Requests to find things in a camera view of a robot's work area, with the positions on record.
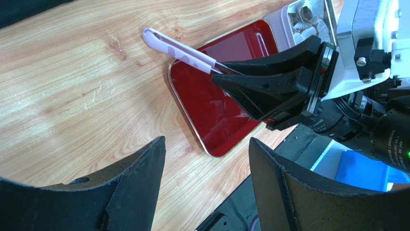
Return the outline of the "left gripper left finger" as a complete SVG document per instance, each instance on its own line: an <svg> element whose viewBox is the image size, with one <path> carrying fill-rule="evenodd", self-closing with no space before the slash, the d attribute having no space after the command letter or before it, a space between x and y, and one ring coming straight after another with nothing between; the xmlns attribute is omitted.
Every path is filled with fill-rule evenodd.
<svg viewBox="0 0 410 231"><path fill-rule="evenodd" d="M166 156L165 138L69 184L0 180L3 231L149 231Z"/></svg>

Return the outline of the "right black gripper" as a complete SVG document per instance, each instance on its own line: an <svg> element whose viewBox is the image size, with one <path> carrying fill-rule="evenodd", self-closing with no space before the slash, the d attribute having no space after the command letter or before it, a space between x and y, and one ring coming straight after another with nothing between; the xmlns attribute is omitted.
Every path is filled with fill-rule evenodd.
<svg viewBox="0 0 410 231"><path fill-rule="evenodd" d="M362 91L325 99L338 55L333 45L311 36L277 54L223 62L238 74L214 74L211 82L269 130L302 124L337 142L363 142L381 116L381 105ZM309 63L313 72L303 67Z"/></svg>

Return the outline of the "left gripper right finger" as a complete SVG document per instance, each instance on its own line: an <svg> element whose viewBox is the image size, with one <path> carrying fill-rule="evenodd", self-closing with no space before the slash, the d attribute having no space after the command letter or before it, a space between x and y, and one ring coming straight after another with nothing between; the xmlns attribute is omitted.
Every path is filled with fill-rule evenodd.
<svg viewBox="0 0 410 231"><path fill-rule="evenodd" d="M410 191L378 192L313 171L290 170L290 196L300 231L407 231Z"/></svg>

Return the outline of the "silver tin with paper cups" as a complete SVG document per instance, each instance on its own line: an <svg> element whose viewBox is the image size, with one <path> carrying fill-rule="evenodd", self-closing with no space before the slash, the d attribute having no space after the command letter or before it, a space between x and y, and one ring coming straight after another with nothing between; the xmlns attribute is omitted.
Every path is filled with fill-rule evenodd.
<svg viewBox="0 0 410 231"><path fill-rule="evenodd" d="M301 19L300 9L303 6L308 6L313 13L314 17L309 22ZM294 47L310 36L337 44L337 22L331 0L297 0L267 14L263 20L270 26L279 52Z"/></svg>

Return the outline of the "dark chocolate piece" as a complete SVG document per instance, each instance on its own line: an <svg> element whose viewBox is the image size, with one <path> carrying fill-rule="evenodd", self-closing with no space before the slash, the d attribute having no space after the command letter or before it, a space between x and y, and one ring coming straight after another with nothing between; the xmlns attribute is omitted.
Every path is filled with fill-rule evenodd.
<svg viewBox="0 0 410 231"><path fill-rule="evenodd" d="M311 9L308 6L303 6L300 9L300 15L301 15L301 19L305 22L311 21L314 17Z"/></svg>

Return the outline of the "red lacquer tray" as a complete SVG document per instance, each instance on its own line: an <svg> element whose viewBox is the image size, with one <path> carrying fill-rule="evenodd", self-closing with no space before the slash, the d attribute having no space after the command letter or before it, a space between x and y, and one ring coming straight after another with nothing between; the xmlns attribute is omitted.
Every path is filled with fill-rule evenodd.
<svg viewBox="0 0 410 231"><path fill-rule="evenodd" d="M219 62L260 58L278 52L270 25L252 22L198 47ZM211 157L226 155L258 121L248 114L206 74L180 60L168 69L168 81L204 151Z"/></svg>

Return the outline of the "pink handled metal tongs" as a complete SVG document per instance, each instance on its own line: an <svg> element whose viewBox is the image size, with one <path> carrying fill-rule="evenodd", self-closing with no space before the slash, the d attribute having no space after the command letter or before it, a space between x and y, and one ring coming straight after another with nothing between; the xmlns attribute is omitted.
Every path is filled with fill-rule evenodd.
<svg viewBox="0 0 410 231"><path fill-rule="evenodd" d="M146 27L143 30L143 40L149 47L168 54L207 74L210 74L212 71L218 74L223 74L223 72L218 69L219 67L223 67L239 75L241 74L240 72L219 63L216 59L170 38L152 27Z"/></svg>

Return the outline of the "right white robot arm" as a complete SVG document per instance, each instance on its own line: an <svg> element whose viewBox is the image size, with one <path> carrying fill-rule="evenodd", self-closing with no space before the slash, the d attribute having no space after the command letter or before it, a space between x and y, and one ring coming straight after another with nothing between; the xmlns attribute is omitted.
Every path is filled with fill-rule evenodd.
<svg viewBox="0 0 410 231"><path fill-rule="evenodd" d="M226 62L231 74L211 82L227 92L254 120L269 130L302 124L319 135L409 173L410 92L375 101L361 90L330 98L339 53L311 36L280 53Z"/></svg>

